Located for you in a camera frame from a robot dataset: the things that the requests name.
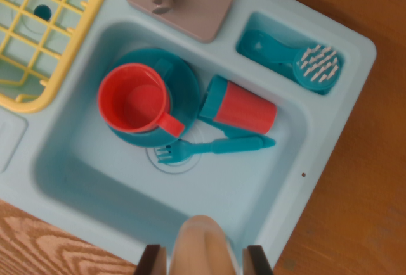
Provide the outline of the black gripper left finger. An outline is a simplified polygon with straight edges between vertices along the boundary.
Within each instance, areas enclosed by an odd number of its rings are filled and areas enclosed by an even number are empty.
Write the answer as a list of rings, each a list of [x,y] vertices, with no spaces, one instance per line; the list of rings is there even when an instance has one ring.
[[[160,245],[147,245],[134,275],[166,275],[167,250]]]

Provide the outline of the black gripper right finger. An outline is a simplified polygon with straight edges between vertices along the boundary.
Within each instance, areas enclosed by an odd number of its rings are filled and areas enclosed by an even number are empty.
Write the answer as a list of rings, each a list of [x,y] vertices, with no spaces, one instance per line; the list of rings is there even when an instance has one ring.
[[[261,245],[243,249],[243,275],[273,275],[273,270]]]

